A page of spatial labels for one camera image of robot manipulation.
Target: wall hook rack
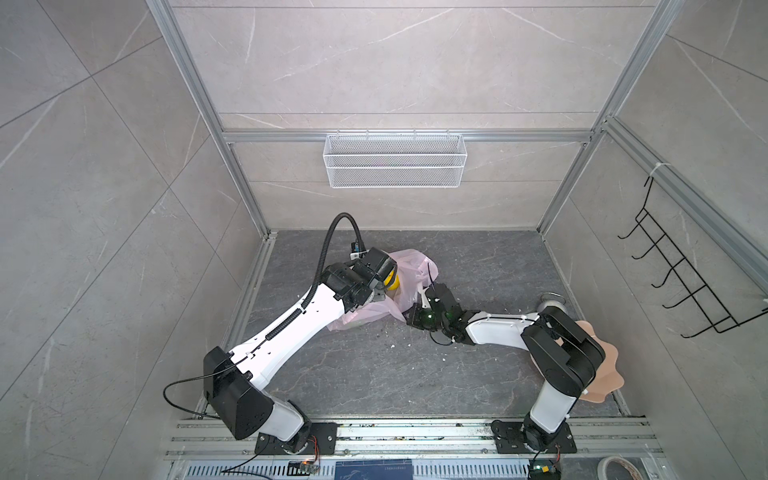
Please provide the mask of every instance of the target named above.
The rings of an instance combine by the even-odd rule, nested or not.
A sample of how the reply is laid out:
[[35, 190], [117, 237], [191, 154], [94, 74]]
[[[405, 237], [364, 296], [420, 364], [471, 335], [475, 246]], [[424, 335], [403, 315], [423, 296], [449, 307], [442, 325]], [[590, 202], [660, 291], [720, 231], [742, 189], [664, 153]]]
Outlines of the wall hook rack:
[[[723, 302], [720, 301], [720, 298], [717, 296], [717, 294], [715, 294], [715, 292], [712, 290], [712, 288], [707, 283], [707, 281], [701, 276], [701, 274], [696, 269], [696, 267], [688, 260], [688, 257], [686, 257], [685, 254], [683, 254], [682, 250], [680, 250], [680, 248], [677, 246], [677, 244], [674, 242], [674, 240], [672, 240], [672, 238], [667, 234], [667, 231], [664, 228], [662, 228], [662, 226], [656, 221], [654, 216], [650, 214], [650, 211], [648, 211], [646, 206], [648, 204], [648, 196], [650, 195], [650, 189], [654, 185], [654, 179], [652, 177], [648, 177], [648, 179], [645, 180], [645, 184], [643, 184], [643, 186], [645, 187], [646, 185], [648, 186], [648, 189], [645, 192], [645, 201], [643, 202], [643, 207], [640, 209], [640, 211], [637, 213], [637, 215], [634, 216], [634, 222], [635, 222], [634, 227], [632, 228], [630, 233], [628, 233], [627, 235], [625, 235], [623, 237], [621, 235], [619, 235], [618, 237], [620, 239], [622, 239], [622, 240], [627, 239], [631, 234], [634, 233], [635, 230], [637, 230], [639, 228], [645, 234], [645, 236], [651, 241], [651, 245], [648, 248], [648, 250], [645, 251], [645, 253], [643, 253], [639, 257], [636, 257], [635, 255], [633, 255], [632, 258], [634, 258], [635, 260], [639, 260], [639, 259], [645, 257], [646, 255], [648, 255], [652, 250], [656, 250], [661, 255], [661, 257], [664, 258], [664, 261], [667, 262], [667, 265], [669, 266], [669, 270], [667, 270], [667, 274], [664, 276], [664, 279], [658, 285], [656, 285], [655, 283], [652, 283], [651, 286], [653, 288], [661, 288], [662, 286], [664, 286], [664, 284], [667, 282], [667, 280], [669, 280], [670, 275], [672, 275], [672, 273], [674, 273], [675, 276], [680, 281], [680, 283], [683, 284], [683, 288], [687, 292], [687, 295], [684, 296], [679, 301], [677, 301], [674, 305], [669, 305], [669, 306], [662, 305], [664, 308], [672, 309], [672, 308], [680, 305], [682, 302], [684, 302], [684, 301], [686, 301], [688, 299], [691, 299], [691, 300], [693, 300], [696, 303], [696, 306], [698, 306], [699, 310], [704, 315], [704, 318], [707, 319], [707, 322], [709, 323], [709, 326], [707, 326], [707, 327], [703, 328], [702, 330], [694, 333], [693, 335], [682, 335], [681, 334], [680, 336], [682, 336], [685, 339], [694, 338], [695, 336], [698, 336], [698, 335], [700, 335], [700, 334], [702, 334], [702, 333], [704, 333], [704, 332], [706, 332], [707, 330], [710, 330], [710, 329], [713, 329], [715, 332], [718, 332], [718, 333], [725, 333], [725, 332], [727, 332], [730, 329], [734, 329], [734, 328], [736, 328], [738, 326], [742, 326], [744, 323], [750, 322], [750, 321], [752, 321], [752, 320], [754, 320], [754, 319], [756, 319], [758, 317], [761, 317], [763, 315], [768, 314], [768, 307], [767, 307], [767, 308], [764, 308], [757, 315], [751, 316], [750, 318], [748, 318], [746, 320], [742, 320], [742, 321], [736, 320], [736, 318], [725, 307], [725, 305], [723, 305]], [[656, 225], [656, 228], [661, 232], [661, 235], [656, 240], [654, 240], [654, 238], [650, 235], [650, 233], [648, 233], [648, 230], [646, 230], [646, 228], [643, 226], [642, 223], [645, 220], [653, 222], [653, 224]], [[664, 251], [662, 251], [662, 249], [659, 247], [659, 243], [664, 238], [666, 238], [669, 241], [669, 243], [671, 243], [672, 247], [674, 248], [672, 250], [672, 253], [674, 253], [674, 251], [677, 251], [677, 253], [680, 254], [680, 259], [678, 261], [672, 263], [672, 261], [670, 261], [670, 256], [665, 254]], [[698, 280], [701, 281], [701, 285], [698, 286], [697, 288], [693, 289], [693, 290], [691, 289], [690, 286], [688, 286], [688, 284], [685, 282], [685, 280], [683, 280], [683, 277], [680, 275], [680, 272], [677, 271], [677, 268], [680, 267], [680, 266], [683, 266], [684, 264], [687, 264], [687, 266], [695, 273], [695, 277]], [[720, 306], [723, 308], [723, 311], [726, 313], [726, 316], [724, 318], [722, 318], [720, 320], [717, 320], [716, 322], [714, 322], [710, 318], [710, 315], [707, 313], [707, 311], [701, 305], [699, 300], [696, 298], [696, 294], [699, 293], [699, 292], [702, 292], [702, 291], [709, 291], [709, 293], [712, 294], [712, 297], [717, 301], [717, 303], [720, 304]]]

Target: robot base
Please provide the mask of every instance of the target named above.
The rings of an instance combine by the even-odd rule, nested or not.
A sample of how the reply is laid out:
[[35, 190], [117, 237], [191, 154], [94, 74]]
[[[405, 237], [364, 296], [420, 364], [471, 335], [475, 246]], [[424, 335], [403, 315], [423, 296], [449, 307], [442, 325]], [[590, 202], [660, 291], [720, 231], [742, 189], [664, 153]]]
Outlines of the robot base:
[[[525, 444], [522, 427], [523, 422], [495, 420], [491, 423], [497, 453], [531, 453], [530, 448]], [[557, 445], [560, 446], [560, 453], [576, 453], [576, 443], [571, 434], [571, 427], [567, 423], [563, 423], [551, 446], [541, 453], [557, 453]]]
[[[317, 447], [321, 455], [333, 455], [336, 451], [336, 431], [339, 429], [337, 423], [312, 423], [310, 425], [309, 437], [317, 439]], [[314, 445], [311, 440], [307, 440], [304, 447], [298, 452], [292, 453], [286, 449], [284, 442], [281, 442], [277, 437], [272, 435], [259, 434], [256, 441], [255, 452], [260, 452], [259, 455], [285, 455], [291, 453], [292, 455], [314, 453]]]

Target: black cable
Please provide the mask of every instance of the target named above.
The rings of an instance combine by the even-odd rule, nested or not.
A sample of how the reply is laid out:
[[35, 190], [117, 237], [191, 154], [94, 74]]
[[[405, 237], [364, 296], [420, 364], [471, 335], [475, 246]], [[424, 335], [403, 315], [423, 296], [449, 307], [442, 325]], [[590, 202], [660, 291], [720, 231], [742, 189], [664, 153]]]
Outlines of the black cable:
[[288, 325], [290, 325], [292, 321], [298, 318], [298, 316], [301, 315], [303, 311], [306, 310], [308, 305], [312, 302], [312, 298], [315, 296], [317, 287], [320, 286], [320, 279], [323, 276], [323, 269], [325, 269], [325, 266], [326, 266], [326, 255], [328, 254], [328, 247], [331, 244], [331, 237], [333, 237], [333, 232], [336, 231], [336, 225], [338, 225], [341, 219], [343, 218], [349, 219], [349, 222], [352, 224], [352, 228], [355, 230], [355, 237], [357, 240], [357, 244], [360, 248], [360, 251], [361, 252], [366, 251], [366, 245], [362, 242], [362, 237], [360, 236], [360, 229], [357, 227], [357, 222], [355, 222], [355, 219], [352, 218], [352, 215], [348, 214], [347, 212], [342, 212], [336, 215], [336, 218], [333, 219], [333, 222], [331, 222], [331, 225], [330, 227], [328, 227], [328, 231], [326, 232], [326, 238], [323, 241], [323, 248], [320, 251], [320, 259], [317, 261], [317, 270], [315, 270], [315, 277], [312, 280], [312, 286], [310, 287], [310, 291], [307, 292], [306, 297], [304, 297], [304, 301], [301, 303], [301, 308], [295, 309], [290, 315], [288, 315], [288, 317], [285, 320], [280, 322], [280, 325], [276, 326], [275, 328], [272, 329], [271, 332], [267, 333], [264, 336], [266, 340], [271, 340], [275, 338], [278, 333], [285, 330], [285, 328]]
[[206, 379], [208, 377], [214, 376], [214, 375], [220, 375], [220, 374], [226, 372], [227, 370], [231, 370], [231, 369], [235, 368], [239, 363], [243, 362], [243, 360], [245, 360], [246, 358], [248, 358], [248, 357], [243, 357], [242, 360], [238, 361], [237, 363], [233, 364], [232, 366], [228, 366], [226, 369], [221, 370], [220, 372], [214, 372], [214, 373], [211, 373], [211, 374], [208, 374], [208, 375], [195, 376], [195, 377], [192, 377], [191, 379], [177, 380], [176, 382], [171, 382], [168, 385], [166, 385], [165, 388], [163, 389], [163, 398], [165, 399], [166, 402], [168, 402], [168, 405], [174, 407], [175, 409], [179, 409], [182, 412], [191, 413], [193, 415], [199, 415], [201, 417], [207, 417], [209, 419], [219, 420], [220, 417], [217, 417], [215, 415], [208, 415], [207, 413], [195, 412], [194, 410], [185, 409], [183, 406], [176, 405], [175, 403], [173, 403], [172, 401], [169, 400], [168, 395], [166, 394], [166, 391], [170, 387], [172, 387], [172, 386], [174, 386], [174, 385], [176, 385], [178, 383], [192, 382], [194, 380], [202, 380], [202, 379]]
[[432, 331], [431, 331], [431, 330], [430, 330], [430, 332], [429, 332], [429, 338], [431, 338], [433, 342], [437, 343], [437, 344], [438, 344], [438, 345], [440, 345], [440, 346], [451, 346], [451, 345], [453, 345], [453, 342], [450, 342], [450, 343], [440, 343], [440, 342], [438, 342], [437, 340], [435, 340], [435, 337], [434, 337], [434, 336], [432, 336]]
[[[536, 455], [533, 455], [533, 458], [531, 458], [531, 467], [533, 467], [533, 464], [536, 462], [536, 458], [539, 456], [539, 454], [540, 454], [540, 453], [542, 453], [542, 452], [546, 452], [547, 450], [549, 450], [549, 447], [551, 447], [551, 446], [554, 444], [554, 441], [555, 441], [556, 439], [557, 439], [557, 438], [554, 438], [554, 439], [552, 439], [552, 440], [551, 440], [551, 441], [550, 441], [550, 442], [547, 444], [547, 446], [545, 446], [544, 448], [542, 448], [541, 450], [539, 450], [538, 452], [536, 452]], [[531, 472], [532, 472], [532, 468], [531, 468], [531, 467], [529, 467], [529, 468], [528, 468], [528, 478], [530, 478], [530, 477], [531, 477]]]
[[432, 279], [432, 271], [429, 269], [429, 262], [427, 262], [427, 274], [429, 275], [429, 285], [432, 287], [432, 292], [437, 296], [435, 281]]
[[581, 355], [583, 355], [583, 356], [584, 356], [584, 358], [585, 358], [585, 359], [587, 359], [587, 362], [589, 363], [589, 366], [591, 366], [591, 367], [592, 367], [592, 372], [593, 372], [593, 374], [592, 374], [592, 378], [589, 380], [589, 382], [587, 382], [587, 384], [589, 384], [589, 383], [592, 383], [592, 380], [594, 380], [594, 379], [596, 379], [596, 378], [598, 377], [598, 368], [597, 368], [596, 366], [594, 366], [594, 363], [593, 363], [593, 362], [592, 362], [592, 360], [589, 358], [589, 356], [587, 356], [587, 354], [586, 354], [586, 353], [584, 353], [584, 350], [582, 350], [581, 348], [579, 348], [579, 346], [578, 346], [578, 345], [576, 345], [575, 343], [573, 343], [572, 341], [570, 341], [570, 339], [569, 339], [568, 337], [566, 337], [565, 335], [560, 335], [560, 334], [558, 334], [558, 335], [559, 335], [559, 336], [560, 336], [560, 338], [562, 338], [562, 339], [563, 339], [565, 342], [568, 342], [568, 343], [570, 343], [570, 344], [571, 344], [571, 345], [572, 345], [572, 346], [573, 346], [573, 347], [574, 347], [576, 350], [578, 350], [579, 352], [581, 352]]
[[251, 458], [247, 459], [245, 462], [243, 462], [243, 463], [241, 463], [241, 464], [239, 464], [239, 465], [235, 465], [234, 467], [229, 467], [229, 468], [226, 468], [226, 469], [222, 470], [222, 471], [221, 471], [221, 472], [219, 472], [219, 473], [240, 473], [241, 475], [253, 475], [254, 477], [261, 477], [261, 478], [266, 478], [266, 480], [272, 480], [272, 478], [271, 478], [271, 477], [268, 477], [268, 476], [266, 476], [266, 475], [261, 475], [260, 473], [242, 472], [242, 471], [237, 471], [237, 470], [235, 470], [235, 468], [240, 468], [240, 467], [242, 467], [243, 465], [247, 464], [248, 462], [252, 462], [254, 458], [256, 458], [257, 456], [259, 456], [259, 455], [261, 455], [261, 454], [262, 454], [262, 452], [263, 452], [263, 451], [266, 449], [266, 446], [267, 446], [267, 445], [269, 445], [269, 444], [270, 444], [269, 440], [267, 440], [266, 442], [264, 442], [264, 446], [263, 446], [263, 447], [261, 447], [261, 450], [259, 450], [259, 452], [258, 452], [258, 453], [255, 453], [255, 451], [256, 451], [256, 448], [254, 447], [254, 448], [253, 448], [253, 451], [254, 451], [254, 455], [253, 455]]

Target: pink plastic bag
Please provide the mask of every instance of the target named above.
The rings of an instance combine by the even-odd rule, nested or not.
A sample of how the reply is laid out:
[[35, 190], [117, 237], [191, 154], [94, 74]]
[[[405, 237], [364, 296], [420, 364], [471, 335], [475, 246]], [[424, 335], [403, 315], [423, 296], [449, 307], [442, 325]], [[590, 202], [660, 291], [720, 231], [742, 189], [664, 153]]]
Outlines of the pink plastic bag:
[[341, 315], [328, 325], [328, 330], [351, 329], [388, 315], [394, 316], [401, 322], [406, 321], [402, 312], [411, 308], [415, 302], [421, 302], [420, 291], [430, 284], [430, 274], [433, 280], [437, 278], [437, 266], [424, 253], [414, 249], [392, 252], [389, 256], [397, 262], [397, 277], [400, 279], [400, 286], [395, 290], [395, 295]]

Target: marble tile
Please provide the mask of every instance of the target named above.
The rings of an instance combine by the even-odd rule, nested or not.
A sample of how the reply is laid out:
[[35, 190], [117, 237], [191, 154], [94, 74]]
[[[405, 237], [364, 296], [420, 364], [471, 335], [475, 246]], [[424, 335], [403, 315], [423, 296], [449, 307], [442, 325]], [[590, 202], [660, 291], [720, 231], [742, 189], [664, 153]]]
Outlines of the marble tile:
[[666, 38], [619, 117], [768, 247], [768, 82]]
[[94, 76], [169, 184], [208, 136], [161, 39]]
[[92, 80], [0, 128], [0, 392], [165, 188]]
[[219, 114], [238, 128], [592, 128], [597, 112], [516, 114]]
[[[135, 478], [167, 474], [161, 441], [175, 429], [177, 420], [189, 415], [171, 408], [161, 392], [168, 383], [200, 375], [202, 358], [221, 341], [239, 295], [240, 288], [214, 255], [131, 410], [101, 480], [123, 479], [125, 472]], [[172, 388], [168, 395], [187, 408], [193, 408], [202, 395], [198, 382]]]
[[253, 225], [245, 204], [240, 202], [216, 249], [237, 285], [242, 287], [245, 284], [260, 244], [259, 231]]
[[[371, 231], [366, 245], [415, 248], [439, 268], [465, 308], [535, 310], [543, 292], [564, 294], [536, 232]], [[283, 313], [311, 283], [324, 231], [280, 231], [246, 335]], [[349, 258], [353, 234], [337, 230], [328, 262]], [[530, 356], [502, 346], [438, 346], [391, 317], [340, 332], [323, 329], [275, 375], [268, 389], [310, 415], [524, 415], [541, 376]], [[612, 400], [575, 415], [617, 415]]]
[[160, 37], [144, 0], [40, 3], [92, 74]]
[[170, 188], [216, 248], [240, 203], [240, 194], [210, 137]]
[[0, 125], [88, 76], [35, 0], [3, 2], [0, 45]]
[[586, 319], [618, 348], [617, 369], [626, 380], [624, 398], [634, 415], [649, 418], [675, 471], [691, 478], [745, 478], [633, 291], [571, 200], [546, 240]]
[[167, 191], [0, 402], [0, 476], [98, 477], [213, 254]]
[[[667, 272], [663, 258], [656, 252], [642, 260], [630, 258], [632, 253], [643, 253], [650, 244], [639, 232], [633, 234], [635, 238], [617, 238], [617, 233], [626, 234], [631, 229], [626, 219], [632, 218], [642, 204], [645, 177], [645, 172], [616, 144], [608, 143], [598, 149], [572, 197], [742, 471], [747, 478], [759, 478], [766, 471], [766, 453], [761, 445], [768, 428], [763, 400], [768, 396], [768, 385], [761, 378], [768, 362], [762, 356], [745, 353], [762, 349], [768, 338], [768, 317], [720, 335], [708, 332], [693, 339], [680, 336], [700, 331], [707, 321], [691, 300], [672, 310], [663, 309], [662, 305], [684, 298], [687, 293], [682, 285], [673, 278], [660, 289], [652, 288], [650, 283], [660, 283]], [[764, 308], [765, 294], [658, 186], [650, 192], [648, 209], [737, 319], [749, 318]], [[680, 258], [670, 243], [660, 245], [673, 261]], [[696, 279], [690, 285], [696, 288], [700, 284]], [[709, 293], [697, 295], [697, 300], [715, 320], [725, 317]]]
[[533, 230], [558, 181], [467, 182], [457, 188], [337, 188], [325, 182], [250, 182], [273, 229], [325, 230], [348, 211], [361, 227]]
[[[171, 0], [174, 7], [291, 7], [291, 8], [434, 8], [528, 7], [529, 0]], [[537, 7], [654, 6], [654, 0], [544, 0]]]
[[251, 181], [328, 182], [322, 142], [235, 144], [237, 160]]
[[471, 142], [462, 182], [562, 180], [580, 142]]
[[762, 0], [690, 0], [669, 34], [739, 68], [768, 78], [768, 4]]
[[598, 111], [652, 10], [174, 13], [219, 111], [435, 114]]

